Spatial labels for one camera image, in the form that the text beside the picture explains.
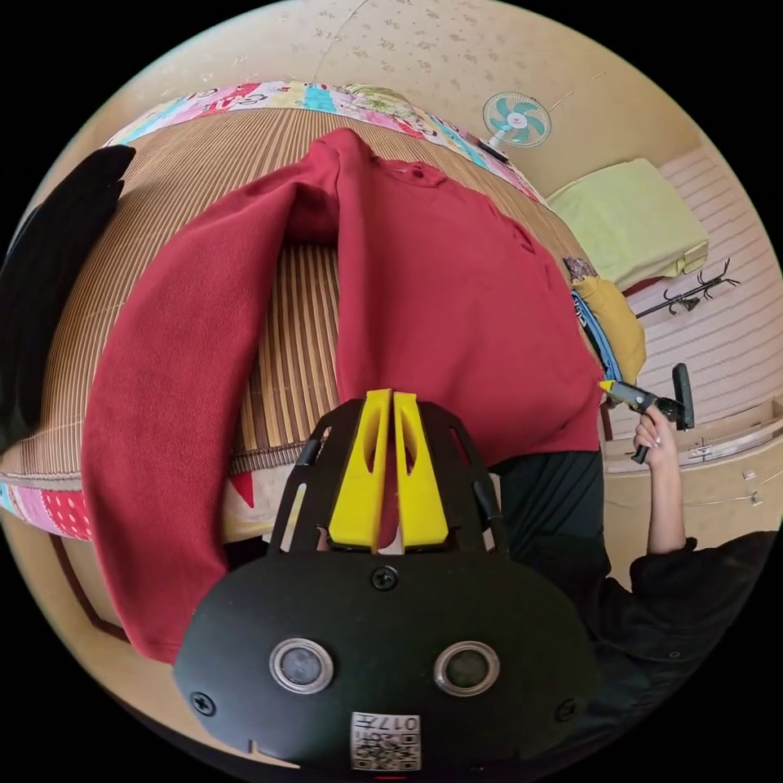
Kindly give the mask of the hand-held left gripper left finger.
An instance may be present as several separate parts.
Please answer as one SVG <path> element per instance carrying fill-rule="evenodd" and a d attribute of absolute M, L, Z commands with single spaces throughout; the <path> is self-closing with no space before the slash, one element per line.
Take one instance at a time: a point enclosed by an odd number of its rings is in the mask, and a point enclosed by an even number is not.
<path fill-rule="evenodd" d="M 335 546 L 377 546 L 383 516 L 392 391 L 369 391 L 348 452 L 328 533 Z"/>

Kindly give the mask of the person's right hand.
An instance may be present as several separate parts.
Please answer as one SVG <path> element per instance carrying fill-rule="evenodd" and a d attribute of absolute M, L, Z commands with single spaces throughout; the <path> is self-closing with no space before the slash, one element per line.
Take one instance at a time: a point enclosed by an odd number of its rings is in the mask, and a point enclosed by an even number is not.
<path fill-rule="evenodd" d="M 634 447 L 646 449 L 644 463 L 652 470 L 679 469 L 679 451 L 670 422 L 654 405 L 648 407 L 635 428 Z"/>

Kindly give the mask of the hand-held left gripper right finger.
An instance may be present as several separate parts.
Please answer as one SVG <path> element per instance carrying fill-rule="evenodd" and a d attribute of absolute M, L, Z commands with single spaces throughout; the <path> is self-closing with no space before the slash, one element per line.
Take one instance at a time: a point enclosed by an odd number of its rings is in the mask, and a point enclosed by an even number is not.
<path fill-rule="evenodd" d="M 403 546 L 442 546 L 445 511 L 417 397 L 393 393 L 399 528 Z"/>

